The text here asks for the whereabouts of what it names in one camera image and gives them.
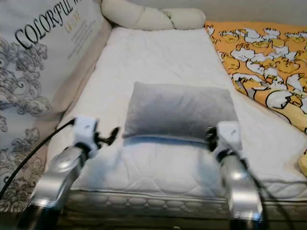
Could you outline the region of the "cream quilted base mattress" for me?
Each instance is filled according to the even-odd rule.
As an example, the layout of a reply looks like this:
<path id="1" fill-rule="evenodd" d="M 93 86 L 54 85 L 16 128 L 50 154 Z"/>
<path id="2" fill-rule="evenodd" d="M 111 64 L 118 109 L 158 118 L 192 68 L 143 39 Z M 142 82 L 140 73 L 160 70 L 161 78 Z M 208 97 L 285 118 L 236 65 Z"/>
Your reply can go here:
<path id="1" fill-rule="evenodd" d="M 307 184 L 267 184 L 267 190 L 292 220 L 307 220 Z M 226 219 L 230 209 L 224 189 L 201 186 L 188 191 L 145 187 L 77 187 L 71 190 L 64 211 L 87 216 L 138 215 Z"/>

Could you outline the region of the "yellow soft object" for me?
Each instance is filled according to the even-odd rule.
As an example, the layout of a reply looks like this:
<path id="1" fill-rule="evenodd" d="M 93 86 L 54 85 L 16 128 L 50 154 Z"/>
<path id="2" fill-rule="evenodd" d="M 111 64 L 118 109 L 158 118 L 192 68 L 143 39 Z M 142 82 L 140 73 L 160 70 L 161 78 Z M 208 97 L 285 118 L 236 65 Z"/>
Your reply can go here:
<path id="1" fill-rule="evenodd" d="M 300 156 L 297 162 L 301 173 L 307 177 L 307 150 Z"/>

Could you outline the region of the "white quilted mattress topper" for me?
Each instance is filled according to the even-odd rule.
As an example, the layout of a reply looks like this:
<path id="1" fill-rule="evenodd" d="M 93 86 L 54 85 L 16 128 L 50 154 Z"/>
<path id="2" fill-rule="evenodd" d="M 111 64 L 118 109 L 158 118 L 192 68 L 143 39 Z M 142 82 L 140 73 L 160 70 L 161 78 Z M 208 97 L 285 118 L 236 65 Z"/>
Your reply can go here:
<path id="1" fill-rule="evenodd" d="M 113 29 L 95 71 L 65 119 L 98 118 L 98 128 L 106 135 L 124 125 L 137 81 L 229 90 L 250 169 L 275 198 L 307 201 L 307 178 L 296 164 L 307 149 L 307 136 L 234 89 L 204 29 Z M 69 203 L 117 203 L 131 198 L 141 203 L 145 199 L 219 201 L 224 189 L 218 168 L 201 144 L 118 138 L 86 163 L 71 188 Z"/>

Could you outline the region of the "grey velvet pillow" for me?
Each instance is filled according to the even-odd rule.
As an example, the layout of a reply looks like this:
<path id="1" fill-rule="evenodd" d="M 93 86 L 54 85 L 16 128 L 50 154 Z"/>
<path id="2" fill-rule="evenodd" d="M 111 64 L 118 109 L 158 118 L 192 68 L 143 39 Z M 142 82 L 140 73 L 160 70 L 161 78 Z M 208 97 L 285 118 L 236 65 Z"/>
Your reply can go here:
<path id="1" fill-rule="evenodd" d="M 237 120 L 229 90 L 136 82 L 123 138 L 154 137 L 204 143 L 209 127 L 221 121 Z"/>

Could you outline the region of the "yellow cartoon print blanket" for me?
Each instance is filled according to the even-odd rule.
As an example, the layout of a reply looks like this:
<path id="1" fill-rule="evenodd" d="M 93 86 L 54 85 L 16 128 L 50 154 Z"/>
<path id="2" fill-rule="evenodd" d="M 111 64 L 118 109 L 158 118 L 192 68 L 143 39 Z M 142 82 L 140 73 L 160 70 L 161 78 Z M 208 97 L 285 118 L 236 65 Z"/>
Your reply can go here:
<path id="1" fill-rule="evenodd" d="M 236 90 L 307 134 L 307 26 L 207 22 Z"/>

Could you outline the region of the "grey floral printed fabric panel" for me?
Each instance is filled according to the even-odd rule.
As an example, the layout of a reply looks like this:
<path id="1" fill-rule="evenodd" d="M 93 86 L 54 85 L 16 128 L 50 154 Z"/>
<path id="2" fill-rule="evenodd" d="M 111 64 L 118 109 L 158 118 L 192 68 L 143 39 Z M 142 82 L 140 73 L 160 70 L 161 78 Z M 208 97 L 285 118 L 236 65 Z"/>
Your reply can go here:
<path id="1" fill-rule="evenodd" d="M 50 134 L 39 120 L 81 56 L 80 48 L 104 18 L 101 0 L 0 0 L 0 177 L 2 212 L 25 208 L 45 169 L 46 148 L 22 160 Z"/>

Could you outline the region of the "beige bed side bumper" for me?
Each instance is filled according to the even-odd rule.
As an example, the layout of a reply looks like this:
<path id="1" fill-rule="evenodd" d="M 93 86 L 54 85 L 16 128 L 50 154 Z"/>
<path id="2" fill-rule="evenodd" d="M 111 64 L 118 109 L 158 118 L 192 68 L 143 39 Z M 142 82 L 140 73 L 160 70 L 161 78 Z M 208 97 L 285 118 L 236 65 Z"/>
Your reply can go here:
<path id="1" fill-rule="evenodd" d="M 101 24 L 94 28 L 98 31 L 90 32 L 88 40 L 80 48 L 81 56 L 75 59 L 76 63 L 71 66 L 68 76 L 60 82 L 59 89 L 53 95 L 52 111 L 39 120 L 39 128 L 43 134 L 50 134 L 64 114 L 71 110 L 94 71 L 95 64 L 110 37 L 111 25 L 103 18 Z"/>

